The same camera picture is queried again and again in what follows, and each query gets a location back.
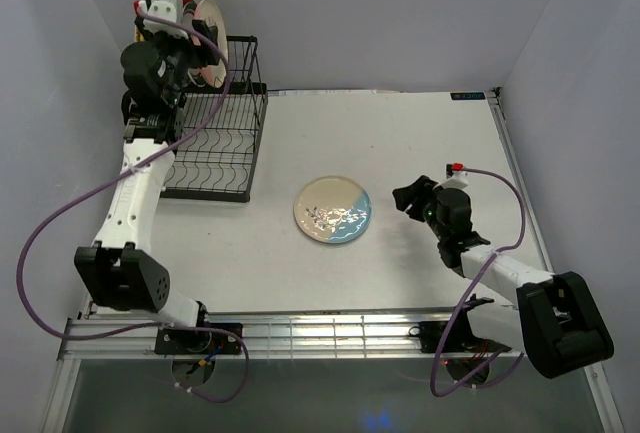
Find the blue and cream ceramic plate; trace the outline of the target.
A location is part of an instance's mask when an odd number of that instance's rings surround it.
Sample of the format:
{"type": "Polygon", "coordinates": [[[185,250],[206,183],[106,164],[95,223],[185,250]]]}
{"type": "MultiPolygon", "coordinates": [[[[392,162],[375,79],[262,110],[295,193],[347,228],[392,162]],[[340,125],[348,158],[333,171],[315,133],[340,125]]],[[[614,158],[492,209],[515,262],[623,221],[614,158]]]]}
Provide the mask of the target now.
{"type": "Polygon", "coordinates": [[[366,190],[351,178],[329,175],[306,184],[294,200],[293,215],[302,233],[323,244],[356,240],[367,230],[372,204],[366,190]]]}

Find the white plate with green rim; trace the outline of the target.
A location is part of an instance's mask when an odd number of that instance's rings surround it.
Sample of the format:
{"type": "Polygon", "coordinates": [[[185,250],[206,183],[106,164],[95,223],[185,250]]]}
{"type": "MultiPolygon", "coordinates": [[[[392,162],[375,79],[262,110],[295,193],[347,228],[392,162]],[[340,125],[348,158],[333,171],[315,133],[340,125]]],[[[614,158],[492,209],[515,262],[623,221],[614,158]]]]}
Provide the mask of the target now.
{"type": "Polygon", "coordinates": [[[181,0],[181,1],[182,1],[182,7],[183,7],[183,14],[194,16],[197,9],[196,1],[195,0],[181,0]]]}

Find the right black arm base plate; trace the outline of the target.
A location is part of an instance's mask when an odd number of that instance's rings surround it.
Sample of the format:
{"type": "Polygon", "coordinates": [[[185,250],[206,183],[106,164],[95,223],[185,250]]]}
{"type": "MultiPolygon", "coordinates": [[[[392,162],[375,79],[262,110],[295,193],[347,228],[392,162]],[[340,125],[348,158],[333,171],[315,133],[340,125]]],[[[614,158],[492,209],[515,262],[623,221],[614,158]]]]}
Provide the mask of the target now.
{"type": "MultiPolygon", "coordinates": [[[[447,321],[420,321],[409,328],[408,336],[417,339],[422,353],[435,353],[447,321]]],[[[444,353],[493,353],[510,348],[484,337],[475,336],[469,322],[457,319],[447,336],[444,353]]]]}

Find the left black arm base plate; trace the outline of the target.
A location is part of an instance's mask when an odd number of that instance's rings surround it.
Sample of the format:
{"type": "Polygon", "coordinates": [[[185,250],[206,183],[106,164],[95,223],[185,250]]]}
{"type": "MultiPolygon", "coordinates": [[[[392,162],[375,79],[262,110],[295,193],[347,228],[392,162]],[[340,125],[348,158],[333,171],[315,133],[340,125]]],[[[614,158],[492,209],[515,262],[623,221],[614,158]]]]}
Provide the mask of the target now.
{"type": "Polygon", "coordinates": [[[243,336],[242,323],[205,323],[206,328],[223,329],[225,334],[160,329],[156,336],[154,353],[157,355],[202,355],[217,351],[223,355],[237,355],[241,347],[228,331],[243,336]]]}

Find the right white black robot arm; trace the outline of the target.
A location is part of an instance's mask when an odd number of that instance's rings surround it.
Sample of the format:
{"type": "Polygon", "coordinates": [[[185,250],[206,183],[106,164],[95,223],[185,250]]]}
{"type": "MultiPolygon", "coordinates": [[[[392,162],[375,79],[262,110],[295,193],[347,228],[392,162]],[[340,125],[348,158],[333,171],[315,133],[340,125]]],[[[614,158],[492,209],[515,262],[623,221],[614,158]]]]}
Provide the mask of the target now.
{"type": "Polygon", "coordinates": [[[488,340],[520,352],[548,379],[612,358],[613,339],[581,275],[552,273],[510,257],[522,236],[496,247],[475,231],[465,191],[471,172],[450,163],[445,180],[420,176],[392,192],[397,210],[430,228],[443,264],[469,282],[436,352],[443,353],[450,334],[464,350],[488,340]]]}

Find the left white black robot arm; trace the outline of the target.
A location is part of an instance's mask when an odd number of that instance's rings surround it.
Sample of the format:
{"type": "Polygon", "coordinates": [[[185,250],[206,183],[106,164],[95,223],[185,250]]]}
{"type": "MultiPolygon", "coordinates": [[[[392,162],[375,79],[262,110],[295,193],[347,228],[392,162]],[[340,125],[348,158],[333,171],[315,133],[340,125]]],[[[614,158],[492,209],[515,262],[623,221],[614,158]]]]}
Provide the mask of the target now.
{"type": "Polygon", "coordinates": [[[120,56],[124,177],[74,265],[96,305],[179,326],[178,341],[197,353],[212,340],[204,306],[172,287],[168,270],[151,255],[151,236],[176,158],[170,146],[194,135],[183,130],[187,90],[227,83],[226,28],[214,0],[137,0],[134,12],[135,39],[120,56]]]}

